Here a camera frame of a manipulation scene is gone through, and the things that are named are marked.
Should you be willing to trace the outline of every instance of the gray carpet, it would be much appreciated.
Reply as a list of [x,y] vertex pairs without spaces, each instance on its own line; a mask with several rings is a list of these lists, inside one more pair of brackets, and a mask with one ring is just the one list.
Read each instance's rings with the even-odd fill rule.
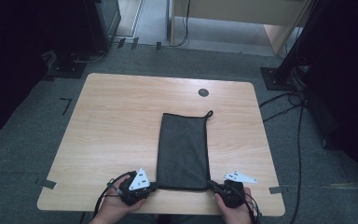
[[[0,131],[0,223],[79,222],[80,212],[38,210],[41,187],[34,182],[48,174],[87,74],[247,81],[255,85],[261,103],[281,92],[266,90],[259,67],[277,67],[281,62],[277,57],[191,49],[155,51],[146,46],[131,50],[125,45],[121,49],[113,46],[99,62],[88,64],[81,79],[40,81]],[[60,98],[73,99],[64,115],[67,101]],[[287,98],[282,98],[262,107],[261,113],[267,118],[290,106]],[[262,223],[289,223],[294,213],[299,112],[297,108],[265,123],[286,213],[263,217]],[[358,223],[358,164],[342,151],[321,147],[318,127],[307,108],[300,144],[303,181],[296,223]]]

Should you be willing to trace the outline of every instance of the light wood surface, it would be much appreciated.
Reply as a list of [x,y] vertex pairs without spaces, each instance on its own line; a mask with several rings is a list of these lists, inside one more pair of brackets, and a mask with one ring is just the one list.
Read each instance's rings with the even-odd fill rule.
[[[209,96],[201,97],[199,89]],[[92,211],[106,182],[143,167],[156,180],[158,135],[164,112],[206,115],[211,177],[239,171],[263,215],[281,216],[278,180],[251,83],[169,77],[91,74],[79,96],[37,206],[42,210]],[[219,214],[210,191],[158,189],[139,213]]]
[[[278,54],[299,24],[311,0],[194,0],[189,17],[219,21],[266,24],[268,40]],[[172,0],[171,45],[174,44],[174,17],[185,17],[188,0]]]

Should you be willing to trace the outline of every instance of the hand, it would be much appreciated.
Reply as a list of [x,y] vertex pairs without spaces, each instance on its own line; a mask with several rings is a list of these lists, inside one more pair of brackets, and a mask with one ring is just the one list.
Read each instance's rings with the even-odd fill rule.
[[[251,212],[253,213],[254,206],[252,199],[247,195],[251,195],[251,190],[248,188],[243,188],[243,190],[245,191],[245,200],[248,202],[249,207],[252,210]],[[226,224],[252,224],[249,209],[245,204],[237,208],[229,208],[226,207],[222,197],[220,197],[219,194],[215,193],[214,198],[216,199],[216,203],[223,213],[223,219],[225,220]]]
[[[125,179],[130,178],[129,175],[126,175],[120,178],[114,186],[118,189],[121,183]],[[114,189],[109,189],[105,195],[117,195],[117,192]],[[142,199],[133,206],[128,206],[124,204],[120,197],[104,197],[103,204],[101,205],[100,211],[97,216],[91,221],[90,224],[112,224],[121,220],[129,212],[139,210],[142,205],[146,202],[146,199]]]

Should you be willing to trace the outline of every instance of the white triangular marker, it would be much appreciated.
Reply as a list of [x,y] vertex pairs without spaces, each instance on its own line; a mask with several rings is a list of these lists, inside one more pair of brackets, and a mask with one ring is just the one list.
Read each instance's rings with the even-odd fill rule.
[[147,179],[146,172],[144,168],[141,168],[138,174],[136,174],[136,177],[133,179],[129,187],[129,190],[143,189],[149,186],[150,186],[150,182]]
[[225,175],[225,179],[229,179],[235,182],[246,182],[246,183],[257,183],[257,180],[254,178],[251,178],[250,176],[243,175],[241,173],[238,173],[235,171],[234,173],[230,173]]

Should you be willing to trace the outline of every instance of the round grommet hole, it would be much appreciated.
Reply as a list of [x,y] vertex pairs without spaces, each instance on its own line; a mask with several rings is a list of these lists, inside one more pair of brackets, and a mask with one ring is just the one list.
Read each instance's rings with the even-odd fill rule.
[[199,95],[202,96],[202,97],[207,97],[209,95],[209,92],[206,89],[200,89],[199,90]]

